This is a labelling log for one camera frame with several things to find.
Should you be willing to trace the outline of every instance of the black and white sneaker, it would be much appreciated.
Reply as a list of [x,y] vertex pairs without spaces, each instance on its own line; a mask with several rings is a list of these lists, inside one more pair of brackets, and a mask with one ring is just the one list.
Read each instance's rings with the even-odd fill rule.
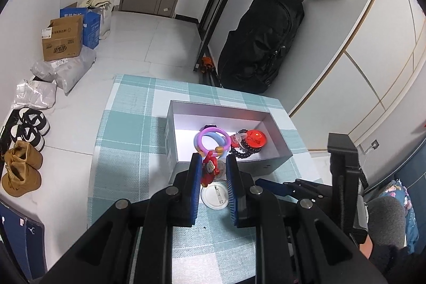
[[30,124],[17,124],[10,130],[10,137],[13,145],[16,141],[26,141],[33,145],[39,152],[44,147],[44,138],[38,132],[38,130]]
[[33,108],[21,108],[19,110],[19,120],[22,124],[30,124],[35,127],[42,136],[46,135],[50,130],[50,124],[44,113]]

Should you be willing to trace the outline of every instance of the cardboard box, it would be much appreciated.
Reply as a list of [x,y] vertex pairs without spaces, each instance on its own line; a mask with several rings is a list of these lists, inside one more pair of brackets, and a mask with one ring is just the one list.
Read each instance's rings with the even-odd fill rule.
[[[170,182],[177,173],[188,170],[195,152],[194,136],[206,124],[215,124],[229,135],[241,129],[259,129],[266,135],[268,142],[259,153],[245,159],[237,158],[239,169],[253,177],[269,175],[293,156],[269,112],[172,100],[165,131]],[[203,137],[203,144],[212,149],[217,146],[207,136]]]
[[41,31],[44,61],[77,57],[81,51],[82,32],[82,15],[50,21],[50,26]]
[[74,15],[83,16],[83,45],[94,49],[99,44],[101,15],[94,13],[87,8],[77,8],[73,5],[65,7],[59,11],[59,17]]

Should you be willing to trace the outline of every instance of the dark blue box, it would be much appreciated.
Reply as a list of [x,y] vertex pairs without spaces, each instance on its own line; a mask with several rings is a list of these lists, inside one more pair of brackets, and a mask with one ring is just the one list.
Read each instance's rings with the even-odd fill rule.
[[31,281],[47,272],[44,253],[44,225],[0,200],[0,223],[25,277]]
[[59,11],[59,17],[83,15],[83,45],[91,49],[99,44],[101,15],[87,8],[67,7]]

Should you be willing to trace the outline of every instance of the silver box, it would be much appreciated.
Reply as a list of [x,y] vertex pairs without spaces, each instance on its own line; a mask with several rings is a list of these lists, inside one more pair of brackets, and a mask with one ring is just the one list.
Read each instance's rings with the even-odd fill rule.
[[[239,169],[253,177],[272,173],[292,156],[269,112],[172,100],[165,132],[167,161],[172,172],[170,183],[177,173],[188,170],[195,152],[194,136],[206,124],[215,124],[229,135],[241,129],[259,129],[266,135],[268,142],[259,153],[246,159],[237,158]],[[207,146],[206,141],[213,140],[203,137],[206,148],[217,146],[214,141],[211,146]]]

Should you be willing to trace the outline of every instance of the blue floral fabric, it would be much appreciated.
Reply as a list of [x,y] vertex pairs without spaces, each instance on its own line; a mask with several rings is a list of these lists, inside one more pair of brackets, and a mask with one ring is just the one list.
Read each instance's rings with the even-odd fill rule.
[[392,196],[396,198],[405,211],[405,235],[409,253],[414,253],[414,247],[419,239],[419,229],[416,223],[414,208],[411,203],[407,188],[402,185],[400,180],[393,180],[389,183],[380,196]]

